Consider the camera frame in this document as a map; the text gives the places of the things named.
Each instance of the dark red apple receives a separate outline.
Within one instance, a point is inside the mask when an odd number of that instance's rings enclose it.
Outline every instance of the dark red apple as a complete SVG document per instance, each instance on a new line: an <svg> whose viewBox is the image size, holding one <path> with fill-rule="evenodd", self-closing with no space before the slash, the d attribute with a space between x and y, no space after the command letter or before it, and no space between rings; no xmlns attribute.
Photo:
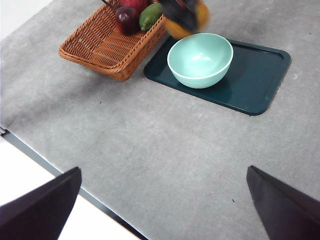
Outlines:
<svg viewBox="0 0 320 240"><path fill-rule="evenodd" d="M115 25L124 35L135 34L140 30L139 13L131 6L122 6L115 12Z"/></svg>
<svg viewBox="0 0 320 240"><path fill-rule="evenodd" d="M140 14L148 6L148 0L119 0L120 6L132 7Z"/></svg>

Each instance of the white floor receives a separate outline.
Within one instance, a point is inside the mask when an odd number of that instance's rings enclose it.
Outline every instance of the white floor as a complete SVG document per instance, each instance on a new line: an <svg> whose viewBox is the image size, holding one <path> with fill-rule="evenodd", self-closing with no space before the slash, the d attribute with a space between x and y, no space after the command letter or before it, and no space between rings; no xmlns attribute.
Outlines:
<svg viewBox="0 0 320 240"><path fill-rule="evenodd" d="M51 0L1 0L1 40ZM0 137L0 205L45 184L54 176ZM59 240L137 240L131 232L78 195Z"/></svg>

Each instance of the orange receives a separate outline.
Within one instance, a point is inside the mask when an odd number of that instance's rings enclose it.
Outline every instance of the orange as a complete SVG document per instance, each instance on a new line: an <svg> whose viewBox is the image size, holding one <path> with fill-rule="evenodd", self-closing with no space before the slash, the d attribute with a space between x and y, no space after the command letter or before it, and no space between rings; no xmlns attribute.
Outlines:
<svg viewBox="0 0 320 240"><path fill-rule="evenodd" d="M200 31L201 29L203 29L203 27L207 25L210 18L209 9L206 6L206 4L201 0L196 1L195 15L196 15L196 21L198 25L198 30ZM183 39L184 37L187 37L192 34L190 31L184 29L175 21L172 21L168 18L166 18L165 20L165 28L167 29L169 34L173 36L175 39Z"/></svg>

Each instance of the dark green tray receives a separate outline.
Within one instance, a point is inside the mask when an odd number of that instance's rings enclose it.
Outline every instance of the dark green tray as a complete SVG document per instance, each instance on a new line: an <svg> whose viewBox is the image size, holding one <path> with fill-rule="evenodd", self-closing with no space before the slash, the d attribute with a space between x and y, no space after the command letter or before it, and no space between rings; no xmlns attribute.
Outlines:
<svg viewBox="0 0 320 240"><path fill-rule="evenodd" d="M267 110L291 61L285 51L229 40L234 53L227 74L211 87L194 89L178 82L168 67L167 55L176 42L169 37L145 66L145 76L248 115L260 115Z"/></svg>

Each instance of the green lime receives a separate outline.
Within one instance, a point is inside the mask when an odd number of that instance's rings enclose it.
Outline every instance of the green lime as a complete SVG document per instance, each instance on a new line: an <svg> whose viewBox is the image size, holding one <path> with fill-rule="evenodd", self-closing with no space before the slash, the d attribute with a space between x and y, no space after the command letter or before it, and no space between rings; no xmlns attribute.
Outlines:
<svg viewBox="0 0 320 240"><path fill-rule="evenodd" d="M143 32L147 32L162 15L160 3L153 3L147 6L140 14L139 25Z"/></svg>

